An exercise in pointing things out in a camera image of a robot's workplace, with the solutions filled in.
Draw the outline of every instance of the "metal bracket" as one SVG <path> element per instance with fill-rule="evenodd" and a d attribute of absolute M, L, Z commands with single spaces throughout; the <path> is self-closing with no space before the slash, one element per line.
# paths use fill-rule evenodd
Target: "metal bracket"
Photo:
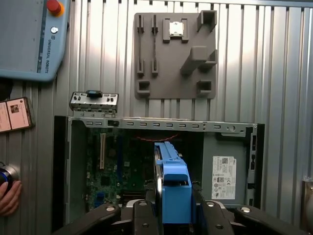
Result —
<path fill-rule="evenodd" d="M 104 117 L 114 117 L 117 113 L 118 94 L 101 91 L 73 92 L 69 102 L 74 116 L 82 117 L 85 113 L 101 113 Z"/>

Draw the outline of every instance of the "gray wall-mounted holder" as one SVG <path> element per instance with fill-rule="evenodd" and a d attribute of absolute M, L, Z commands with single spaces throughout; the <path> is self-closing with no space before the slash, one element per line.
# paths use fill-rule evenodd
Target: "gray wall-mounted holder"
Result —
<path fill-rule="evenodd" d="M 137 98 L 214 98 L 216 11 L 137 13 L 134 79 Z"/>

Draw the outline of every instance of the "red emergency stop button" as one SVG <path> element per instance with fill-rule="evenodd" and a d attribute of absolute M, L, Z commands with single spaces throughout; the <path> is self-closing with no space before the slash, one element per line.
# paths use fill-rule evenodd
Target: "red emergency stop button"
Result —
<path fill-rule="evenodd" d="M 48 0 L 47 8 L 54 16 L 60 14 L 62 10 L 61 4 L 57 0 Z"/>

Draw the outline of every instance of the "white label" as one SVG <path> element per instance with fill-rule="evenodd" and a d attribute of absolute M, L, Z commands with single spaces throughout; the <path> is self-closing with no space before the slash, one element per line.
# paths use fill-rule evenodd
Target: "white label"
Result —
<path fill-rule="evenodd" d="M 236 163 L 234 157 L 213 157 L 212 199 L 235 199 Z"/>

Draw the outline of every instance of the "product label sticker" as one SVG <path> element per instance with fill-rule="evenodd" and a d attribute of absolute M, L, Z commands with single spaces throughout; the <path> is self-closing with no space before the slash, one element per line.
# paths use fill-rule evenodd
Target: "product label sticker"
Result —
<path fill-rule="evenodd" d="M 235 199 L 236 164 L 234 157 L 213 156 L 212 199 Z"/>
<path fill-rule="evenodd" d="M 9 100 L 7 101 L 7 106 L 12 129 L 29 126 L 24 99 Z"/>
<path fill-rule="evenodd" d="M 0 132 L 11 130 L 8 110 L 6 103 L 0 103 Z"/>

